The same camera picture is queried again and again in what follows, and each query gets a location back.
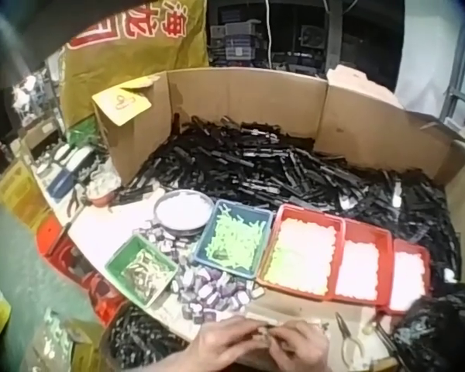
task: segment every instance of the workbench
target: workbench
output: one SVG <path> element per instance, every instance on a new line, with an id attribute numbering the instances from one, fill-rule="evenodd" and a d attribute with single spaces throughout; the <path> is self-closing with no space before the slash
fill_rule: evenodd
<path id="1" fill-rule="evenodd" d="M 70 218 L 67 217 L 67 204 L 71 198 L 71 193 L 67 194 L 61 201 L 55 201 L 46 193 L 41 181 L 39 179 L 38 181 L 45 199 L 53 209 L 59 222 L 64 226 L 70 221 Z M 133 234 L 133 230 L 138 229 L 145 221 L 153 218 L 153 206 L 163 194 L 164 190 L 159 188 L 149 198 L 132 204 L 113 208 L 84 207 L 73 221 L 68 232 L 69 237 L 91 265 L 119 290 L 122 290 L 121 285 L 105 269 L 105 265 L 116 250 Z M 199 325 L 194 325 L 193 322 L 182 318 L 181 305 L 177 301 L 177 295 L 175 294 L 162 294 L 156 303 L 144 310 L 167 326 L 171 332 L 184 339 L 191 340 L 198 333 Z M 309 301 L 266 290 L 266 294 L 262 298 L 246 307 L 246 314 L 244 315 L 250 318 L 280 323 L 299 318 L 307 320 L 321 319 L 323 322 L 328 322 L 331 343 L 329 366 L 334 371 L 343 371 L 346 370 L 341 360 L 340 350 L 343 338 L 336 324 L 335 312 L 341 314 L 351 333 L 364 344 L 365 360 L 367 362 L 388 356 L 387 350 L 375 333 L 365 336 L 361 332 L 362 328 L 374 315 L 373 308 L 335 302 Z M 381 324 L 384 329 L 389 330 L 389 317 L 385 317 Z M 360 365 L 362 361 L 359 358 L 359 353 L 357 350 L 350 350 L 350 353 L 352 351 L 354 353 L 353 362 L 355 365 Z M 253 365 L 265 370 L 272 368 L 268 363 L 259 362 L 257 359 L 254 362 L 252 360 L 245 360 L 244 362 L 250 366 Z"/>

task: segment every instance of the large cardboard bin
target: large cardboard bin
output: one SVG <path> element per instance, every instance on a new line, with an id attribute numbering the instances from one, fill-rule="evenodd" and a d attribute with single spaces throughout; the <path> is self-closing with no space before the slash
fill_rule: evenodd
<path id="1" fill-rule="evenodd" d="M 461 236 L 465 281 L 465 144 L 433 118 L 406 112 L 387 89 L 346 67 L 328 80 L 282 71 L 204 68 L 128 81 L 93 97 L 95 113 L 124 182 L 171 133 L 174 114 L 218 121 L 267 122 L 315 149 L 354 164 L 403 171 L 421 168 L 446 185 Z"/>

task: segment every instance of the blue object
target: blue object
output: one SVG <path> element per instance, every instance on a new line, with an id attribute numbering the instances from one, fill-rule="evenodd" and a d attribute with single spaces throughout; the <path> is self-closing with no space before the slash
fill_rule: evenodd
<path id="1" fill-rule="evenodd" d="M 232 217 L 241 217 L 245 223 L 250 222 L 265 222 L 265 226 L 262 232 L 262 238 L 255 249 L 255 254 L 253 255 L 253 262 L 251 265 L 250 270 L 246 270 L 242 267 L 238 269 L 232 269 L 230 267 L 224 267 L 214 261 L 210 261 L 207 258 L 206 248 L 212 241 L 212 237 L 214 236 L 215 227 L 217 226 L 217 217 L 221 213 L 221 208 L 227 207 L 230 209 L 230 215 Z M 274 213 L 271 211 L 267 211 L 266 209 L 254 208 L 248 205 L 244 205 L 241 203 L 236 203 L 234 201 L 227 201 L 223 199 L 219 199 L 214 206 L 212 211 L 212 217 L 208 221 L 205 229 L 196 245 L 195 253 L 194 253 L 194 261 L 203 264 L 205 266 L 214 267 L 216 269 L 227 271 L 228 273 L 237 275 L 239 277 L 244 277 L 246 279 L 254 279 L 257 276 L 258 267 L 260 266 L 260 262 L 262 259 L 262 255 L 264 254 L 265 248 L 267 247 L 269 236 L 270 236 L 270 228 L 272 226 L 272 221 L 274 220 Z"/>
<path id="2" fill-rule="evenodd" d="M 55 199 L 62 199 L 74 187 L 74 176 L 70 171 L 62 168 L 59 174 L 53 179 L 51 184 L 48 185 L 46 191 Z"/>

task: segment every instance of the pile of green pieces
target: pile of green pieces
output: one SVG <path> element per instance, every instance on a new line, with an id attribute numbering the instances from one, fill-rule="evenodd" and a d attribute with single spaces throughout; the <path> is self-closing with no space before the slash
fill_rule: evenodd
<path id="1" fill-rule="evenodd" d="M 246 223 L 240 216 L 232 217 L 230 211 L 230 208 L 221 208 L 217 216 L 214 236 L 205 248 L 207 259 L 222 267 L 250 270 L 265 221 Z"/>

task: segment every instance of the person's right hand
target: person's right hand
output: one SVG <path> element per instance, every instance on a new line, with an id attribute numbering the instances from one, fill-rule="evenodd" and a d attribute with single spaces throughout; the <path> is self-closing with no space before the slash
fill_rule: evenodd
<path id="1" fill-rule="evenodd" d="M 269 352 L 282 372 L 326 372 L 329 340 L 307 322 L 289 321 L 269 330 Z"/>

